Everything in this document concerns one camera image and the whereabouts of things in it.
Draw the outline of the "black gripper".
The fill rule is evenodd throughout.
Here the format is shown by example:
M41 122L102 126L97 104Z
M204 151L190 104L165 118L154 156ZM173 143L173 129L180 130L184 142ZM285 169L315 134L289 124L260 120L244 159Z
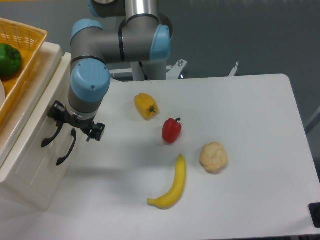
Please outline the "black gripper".
M105 125L103 123L95 123L94 118L81 119L78 115L71 115L58 100L50 107L47 116L56 121L57 125L68 124L80 129L83 133L88 133L87 142L90 140L99 142L105 131Z

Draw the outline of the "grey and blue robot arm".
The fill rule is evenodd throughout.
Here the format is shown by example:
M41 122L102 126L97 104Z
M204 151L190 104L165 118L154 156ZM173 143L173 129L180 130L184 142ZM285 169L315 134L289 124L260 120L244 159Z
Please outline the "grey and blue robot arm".
M72 27L67 101L56 101L48 116L59 130L69 124L99 141L105 126L94 118L110 87L107 66L135 63L134 76L141 71L148 80L166 79L173 29L156 0L90 0L88 6L95 19L79 20ZM105 30L97 19L108 17L124 20L117 30Z

